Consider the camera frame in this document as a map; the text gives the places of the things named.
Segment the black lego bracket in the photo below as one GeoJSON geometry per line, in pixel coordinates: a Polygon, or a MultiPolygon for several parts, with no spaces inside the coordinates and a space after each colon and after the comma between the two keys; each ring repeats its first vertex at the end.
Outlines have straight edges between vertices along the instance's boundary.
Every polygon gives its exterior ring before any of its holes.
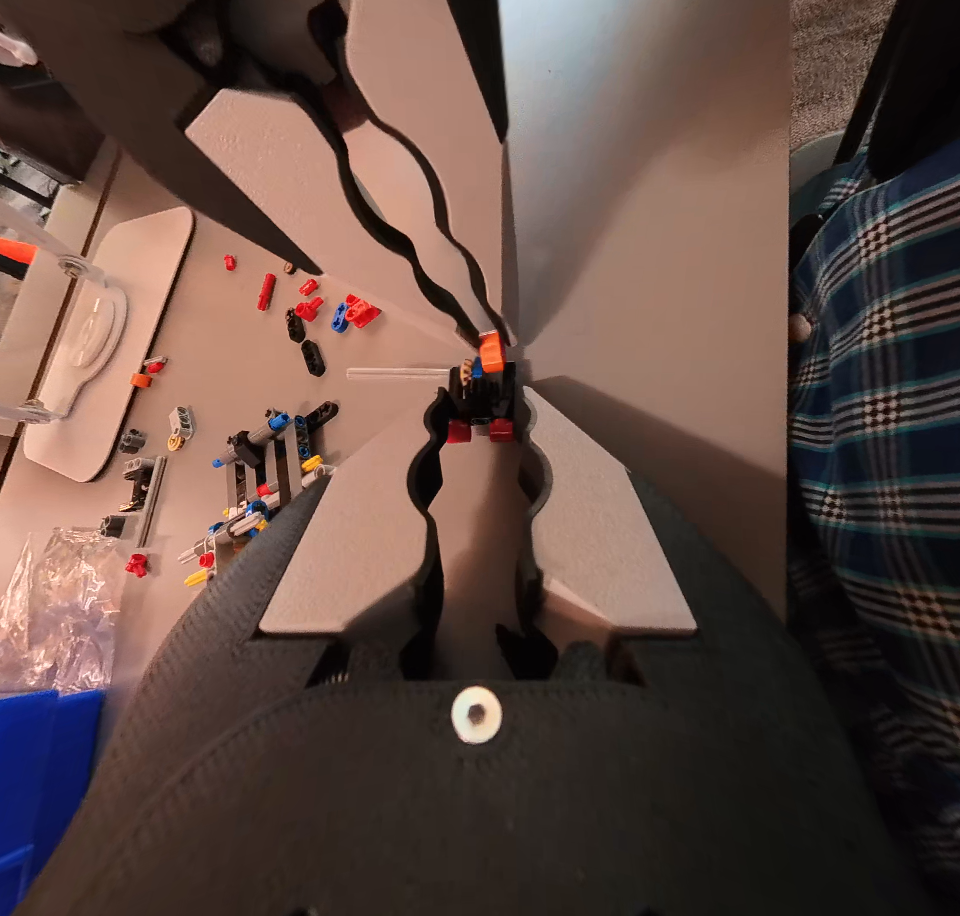
{"type": "Polygon", "coordinates": [[[152,482],[155,461],[155,458],[136,457],[126,462],[122,470],[122,476],[124,480],[131,484],[131,499],[118,507],[118,513],[136,513],[144,509],[152,482]]]}

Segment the white stand base board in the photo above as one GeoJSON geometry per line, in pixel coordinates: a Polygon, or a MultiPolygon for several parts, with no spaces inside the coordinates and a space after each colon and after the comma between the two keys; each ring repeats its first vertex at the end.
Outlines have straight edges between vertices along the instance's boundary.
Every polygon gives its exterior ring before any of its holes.
{"type": "Polygon", "coordinates": [[[78,483],[105,468],[135,394],[130,378],[149,355],[195,226],[192,210],[178,206],[114,226],[102,239],[92,263],[128,298],[125,331],[66,418],[26,425],[28,461],[78,483]]]}

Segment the large lego chassis assembly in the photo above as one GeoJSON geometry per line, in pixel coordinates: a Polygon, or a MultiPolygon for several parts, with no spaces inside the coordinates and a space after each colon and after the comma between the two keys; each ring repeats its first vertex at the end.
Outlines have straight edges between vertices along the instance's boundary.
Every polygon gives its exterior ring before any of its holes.
{"type": "Polygon", "coordinates": [[[259,429],[228,438],[226,451],[213,462],[226,475],[222,518],[178,557],[193,568],[184,581],[188,588],[212,582],[292,501],[308,489],[326,486],[335,466],[318,453],[318,439],[339,410],[330,401],[305,415],[270,409],[259,429]]]}

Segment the small black lego subassembly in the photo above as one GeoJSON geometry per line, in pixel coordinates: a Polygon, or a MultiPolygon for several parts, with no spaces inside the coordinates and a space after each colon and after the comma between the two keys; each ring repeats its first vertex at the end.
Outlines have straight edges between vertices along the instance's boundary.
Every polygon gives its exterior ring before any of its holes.
{"type": "Polygon", "coordinates": [[[511,442],[515,436],[516,365],[495,358],[467,358],[456,367],[349,367],[349,381],[404,381],[443,384],[453,410],[446,441],[463,444],[474,430],[486,429],[491,442],[511,442]]]}

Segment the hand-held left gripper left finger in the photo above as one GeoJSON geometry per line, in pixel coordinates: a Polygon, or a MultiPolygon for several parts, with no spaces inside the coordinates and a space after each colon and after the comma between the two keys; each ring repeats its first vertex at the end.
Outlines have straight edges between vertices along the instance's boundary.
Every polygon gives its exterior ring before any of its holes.
{"type": "Polygon", "coordinates": [[[259,628],[348,645],[382,641],[428,660],[445,578],[430,505],[443,473],[450,394],[392,423],[330,477],[259,628]]]}

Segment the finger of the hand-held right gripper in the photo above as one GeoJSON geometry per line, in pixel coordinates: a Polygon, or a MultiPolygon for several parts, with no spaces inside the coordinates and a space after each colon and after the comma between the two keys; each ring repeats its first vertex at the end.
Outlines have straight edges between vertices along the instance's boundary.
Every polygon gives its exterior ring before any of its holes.
{"type": "Polygon", "coordinates": [[[343,57],[371,128],[355,169],[479,333],[515,342],[498,0],[350,0],[343,57]]]}
{"type": "Polygon", "coordinates": [[[357,218],[329,142],[293,101],[221,89],[185,135],[187,153],[208,159],[329,280],[435,338],[458,337],[471,348],[454,318],[428,302],[410,262],[357,218]]]}

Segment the long grey lego axle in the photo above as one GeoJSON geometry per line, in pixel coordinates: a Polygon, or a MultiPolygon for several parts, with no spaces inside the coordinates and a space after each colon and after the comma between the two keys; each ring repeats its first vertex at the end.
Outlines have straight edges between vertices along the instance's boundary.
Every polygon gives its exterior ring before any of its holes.
{"type": "Polygon", "coordinates": [[[136,536],[137,538],[134,543],[138,551],[146,547],[150,537],[150,528],[152,527],[152,521],[154,520],[153,516],[156,512],[156,505],[158,504],[158,498],[161,491],[160,489],[167,466],[167,456],[158,455],[153,461],[153,467],[150,472],[150,483],[143,509],[141,511],[141,518],[138,524],[138,532],[136,536]]]}

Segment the person's plaid shirt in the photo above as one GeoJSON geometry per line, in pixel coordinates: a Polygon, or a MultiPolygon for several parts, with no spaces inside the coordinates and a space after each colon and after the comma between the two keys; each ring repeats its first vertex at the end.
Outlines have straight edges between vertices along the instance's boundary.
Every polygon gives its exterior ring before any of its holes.
{"type": "Polygon", "coordinates": [[[881,813],[958,914],[959,151],[866,154],[790,277],[788,627],[881,813]]]}

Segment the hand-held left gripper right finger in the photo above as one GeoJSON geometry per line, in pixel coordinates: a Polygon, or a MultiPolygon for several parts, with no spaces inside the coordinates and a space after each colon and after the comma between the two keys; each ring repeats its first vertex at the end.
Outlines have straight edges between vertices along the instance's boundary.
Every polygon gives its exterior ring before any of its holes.
{"type": "Polygon", "coordinates": [[[534,586],[518,615],[547,638],[689,637],[697,623],[625,466],[530,387],[539,463],[534,586]]]}

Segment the clear plastic bag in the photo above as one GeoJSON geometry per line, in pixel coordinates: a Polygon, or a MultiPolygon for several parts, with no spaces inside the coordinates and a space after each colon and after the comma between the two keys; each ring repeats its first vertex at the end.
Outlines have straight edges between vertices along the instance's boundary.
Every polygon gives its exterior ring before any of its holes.
{"type": "Polygon", "coordinates": [[[118,541],[98,529],[30,534],[2,589],[2,695],[110,686],[124,566],[118,541]]]}

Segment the blue plastic bin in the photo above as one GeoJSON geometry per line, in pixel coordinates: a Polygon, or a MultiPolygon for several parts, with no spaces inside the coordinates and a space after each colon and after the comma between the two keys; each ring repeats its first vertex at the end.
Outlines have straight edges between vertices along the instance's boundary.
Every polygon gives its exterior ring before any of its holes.
{"type": "Polygon", "coordinates": [[[1,913],[46,865],[86,794],[105,692],[1,699],[1,913]]]}

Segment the black bar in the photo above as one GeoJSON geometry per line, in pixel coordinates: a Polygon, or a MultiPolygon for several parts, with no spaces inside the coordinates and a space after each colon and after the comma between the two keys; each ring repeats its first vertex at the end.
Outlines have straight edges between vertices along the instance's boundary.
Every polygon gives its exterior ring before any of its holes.
{"type": "Polygon", "coordinates": [[[959,0],[895,0],[833,165],[867,144],[886,181],[959,135],[959,0]]]}

